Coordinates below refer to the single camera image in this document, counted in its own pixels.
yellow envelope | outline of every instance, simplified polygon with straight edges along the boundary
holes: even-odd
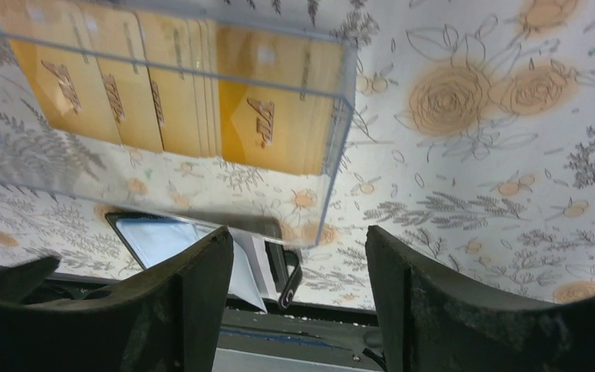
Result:
[[[315,64],[318,64],[318,81],[322,84],[323,91],[335,92],[339,86],[340,74],[342,69],[343,46],[336,42],[323,41],[318,43],[321,47],[321,53],[315,58]],[[314,117],[312,119],[311,150],[307,153],[305,173],[320,174],[324,157],[328,154],[328,140],[332,129],[332,111],[334,108],[334,98],[318,96],[314,108]]]
[[[311,64],[314,53],[316,60],[329,53],[320,43],[256,29],[221,26],[217,32],[218,72],[322,90],[331,82],[318,81],[318,72]],[[340,65],[341,61],[331,62],[336,63]],[[329,115],[313,117],[316,102],[321,98],[231,81],[220,81],[219,95],[225,160],[291,174],[303,174],[307,168],[310,172],[320,170],[311,164],[306,167],[305,157],[314,150],[309,148],[313,143],[312,122],[321,122],[320,126],[329,123]]]
[[[200,20],[201,24],[201,48],[203,71],[207,73],[217,72],[216,45],[215,45],[215,22],[210,19]],[[205,99],[208,119],[208,138],[211,146],[209,156],[219,157],[222,152],[220,140],[220,104],[218,96],[218,79],[212,77],[205,78]]]
[[[0,0],[0,23],[8,33],[91,49],[81,10],[71,2]],[[9,42],[52,128],[121,143],[93,56],[14,39]]]
[[[191,66],[188,24],[183,19],[137,12],[147,60],[171,67]],[[192,74],[149,67],[163,148],[200,157],[200,136]]]
[[[97,51],[145,60],[138,19],[133,13],[94,4],[81,4],[81,10]],[[104,57],[98,57],[97,62],[122,143],[163,152],[147,67]]]
[[[188,19],[186,22],[188,24],[188,32],[191,44],[191,68],[196,71],[203,71],[203,59],[205,51],[202,45],[202,40],[204,36],[202,36],[201,22],[197,21],[196,19]],[[193,79],[195,89],[195,103],[197,106],[196,113],[198,118],[198,131],[201,156],[210,157],[213,151],[212,149],[215,147],[215,141],[214,138],[212,138],[212,135],[210,135],[209,133],[209,123],[210,121],[212,121],[212,118],[211,120],[208,119],[209,106],[207,106],[205,94],[206,79],[204,78],[204,76],[201,75],[195,75]]]

orange rose print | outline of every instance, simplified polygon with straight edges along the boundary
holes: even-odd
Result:
[[[594,281],[577,281],[564,284],[553,291],[553,301],[558,304],[579,301],[595,295]]]
[[[466,254],[475,254],[482,249],[482,243],[475,239],[469,240],[465,246],[458,246],[456,250],[464,250]]]
[[[130,178],[126,182],[126,187],[131,191],[133,194],[137,195],[145,195],[147,190],[147,185],[139,180],[138,178]]]
[[[95,213],[95,217],[104,225],[110,226],[108,221],[106,220],[106,215],[112,212],[121,212],[120,208],[114,207],[112,205],[106,204],[95,204],[95,207],[92,209]]]
[[[534,0],[532,5],[516,18],[522,31],[540,33],[561,26],[577,9],[579,0]]]
[[[373,94],[382,94],[389,89],[389,84],[397,85],[395,80],[388,78],[387,76],[394,69],[394,65],[390,64],[379,72],[373,74],[373,76],[366,76],[363,73],[363,69],[358,70],[356,78],[356,90],[369,97]]]
[[[291,199],[296,209],[309,209],[316,205],[318,196],[312,190],[293,191],[293,198]]]
[[[0,244],[4,246],[18,246],[19,242],[13,238],[10,234],[0,231]]]
[[[425,76],[409,98],[414,125],[428,136],[447,136],[477,124],[490,83],[473,66],[444,67]]]
[[[553,107],[568,87],[567,79],[553,66],[533,67],[494,85],[491,101],[515,115],[534,115]]]
[[[500,184],[498,193],[503,196],[515,196],[521,190],[532,192],[530,185],[535,183],[535,178],[530,174],[520,177],[516,182],[508,181]]]
[[[302,239],[307,242],[315,242],[318,238],[318,223],[309,222],[302,227]],[[320,243],[318,245],[325,246],[327,244],[335,243],[339,240],[339,232],[336,228],[328,223],[322,226],[322,233],[320,235]]]
[[[569,198],[569,203],[565,206],[552,206],[553,209],[558,209],[560,212],[548,217],[546,221],[557,219],[558,217],[566,217],[568,219],[575,219],[585,214],[587,209],[590,207],[590,203],[587,200],[572,200]]]
[[[357,294],[345,293],[345,294],[341,294],[341,296],[339,297],[339,300],[341,302],[350,302],[350,301],[356,300],[357,298],[359,298],[359,296]]]

clear plastic holder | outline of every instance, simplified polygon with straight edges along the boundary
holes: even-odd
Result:
[[[0,0],[0,36],[21,67],[0,69],[1,182],[213,226],[271,217],[280,232],[243,229],[318,242],[352,119],[353,46],[171,0]]]

floral wallpaper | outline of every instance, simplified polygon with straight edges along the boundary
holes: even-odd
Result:
[[[192,2],[316,28],[359,49],[353,128],[321,244],[302,250],[298,301],[373,308],[369,224],[504,291],[557,303],[595,294],[595,1]],[[89,143],[45,142],[53,133],[36,112],[0,39],[0,143],[35,129],[12,148],[44,143],[48,160],[27,165],[37,174],[53,181],[73,164],[80,171],[68,182],[107,177],[112,163]],[[134,203],[162,193],[187,208],[198,195],[178,185],[215,178],[278,217],[289,239],[317,233],[309,215],[325,195],[307,186],[268,187],[262,170],[173,157],[161,160],[171,179],[156,182],[148,153],[114,156]],[[139,268],[104,222],[110,209],[0,184],[0,264],[56,253],[63,272],[128,277]]]

